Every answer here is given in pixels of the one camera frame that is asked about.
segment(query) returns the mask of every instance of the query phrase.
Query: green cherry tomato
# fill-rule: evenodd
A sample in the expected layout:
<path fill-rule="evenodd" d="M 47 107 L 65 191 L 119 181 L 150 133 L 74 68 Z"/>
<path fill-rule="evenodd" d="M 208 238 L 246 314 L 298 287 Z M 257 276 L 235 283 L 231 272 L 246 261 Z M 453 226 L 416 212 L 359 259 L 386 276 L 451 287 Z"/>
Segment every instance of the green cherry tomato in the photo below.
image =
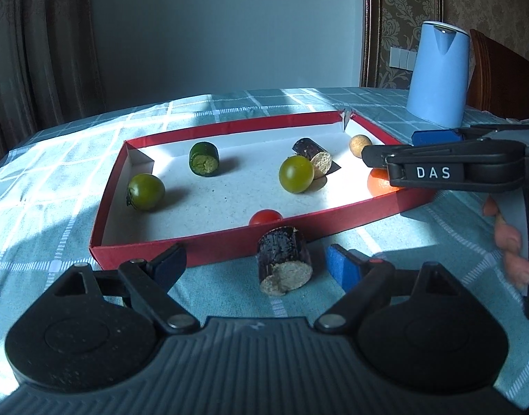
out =
<path fill-rule="evenodd" d="M 155 175 L 140 173 L 128 184 L 126 204 L 138 211 L 150 211 L 163 199 L 165 187 Z"/>
<path fill-rule="evenodd" d="M 299 194 L 309 188 L 314 179 L 314 166 L 303 156 L 291 156 L 280 167 L 280 184 L 288 192 Z"/>

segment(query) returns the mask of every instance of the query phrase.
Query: zucchini piece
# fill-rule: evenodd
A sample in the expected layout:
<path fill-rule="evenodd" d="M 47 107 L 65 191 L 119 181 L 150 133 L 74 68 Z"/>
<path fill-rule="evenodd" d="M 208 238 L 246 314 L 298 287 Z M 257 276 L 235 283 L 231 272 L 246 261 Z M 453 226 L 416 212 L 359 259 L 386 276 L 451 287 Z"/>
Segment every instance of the zucchini piece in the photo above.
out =
<path fill-rule="evenodd" d="M 190 150 L 190 169 L 199 176 L 213 176 L 218 171 L 218 149 L 210 142 L 198 142 Z"/>
<path fill-rule="evenodd" d="M 257 246 L 261 292 L 283 296 L 306 284 L 312 276 L 307 242 L 301 231 L 283 226 L 268 231 Z"/>

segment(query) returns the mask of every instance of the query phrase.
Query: white wall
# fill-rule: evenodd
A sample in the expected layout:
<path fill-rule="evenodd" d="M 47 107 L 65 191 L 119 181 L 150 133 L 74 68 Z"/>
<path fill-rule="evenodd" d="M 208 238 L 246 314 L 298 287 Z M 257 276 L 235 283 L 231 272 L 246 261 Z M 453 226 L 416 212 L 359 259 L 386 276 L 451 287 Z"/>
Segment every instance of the white wall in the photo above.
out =
<path fill-rule="evenodd" d="M 363 0 L 91 0 L 109 110 L 359 85 Z"/>

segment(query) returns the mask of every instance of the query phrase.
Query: wooden chair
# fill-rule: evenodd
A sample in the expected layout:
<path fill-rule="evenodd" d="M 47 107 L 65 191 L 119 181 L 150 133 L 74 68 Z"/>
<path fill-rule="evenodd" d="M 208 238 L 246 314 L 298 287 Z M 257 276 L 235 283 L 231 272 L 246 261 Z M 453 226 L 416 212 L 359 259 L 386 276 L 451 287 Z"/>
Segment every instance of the wooden chair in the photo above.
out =
<path fill-rule="evenodd" d="M 529 118 L 529 61 L 477 30 L 470 30 L 476 67 L 466 103 L 501 118 Z"/>

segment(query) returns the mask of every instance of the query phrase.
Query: cardboard tray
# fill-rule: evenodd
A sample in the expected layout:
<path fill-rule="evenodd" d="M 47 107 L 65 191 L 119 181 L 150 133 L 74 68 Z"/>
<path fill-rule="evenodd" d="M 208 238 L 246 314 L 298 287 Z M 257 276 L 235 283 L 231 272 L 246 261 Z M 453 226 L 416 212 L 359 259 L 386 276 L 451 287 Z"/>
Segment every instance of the cardboard tray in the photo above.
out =
<path fill-rule="evenodd" d="M 399 144 L 356 113 L 339 111 L 228 121 L 128 140 L 103 192 L 89 250 L 103 269 L 116 269 L 130 259 L 153 259 L 180 242 L 193 267 L 254 255 L 261 236 L 281 225 L 292 225 L 313 241 L 432 200 L 435 192 L 421 188 L 371 197 L 370 169 L 348 148 L 357 134 L 373 144 Z M 329 151 L 340 168 L 294 195 L 277 176 L 303 137 Z M 201 140 L 218 148 L 217 176 L 196 176 L 189 169 L 189 150 Z M 166 186 L 163 202 L 152 212 L 126 205 L 128 182 L 138 173 L 153 173 Z M 249 226 L 261 209 L 277 210 L 284 219 Z"/>

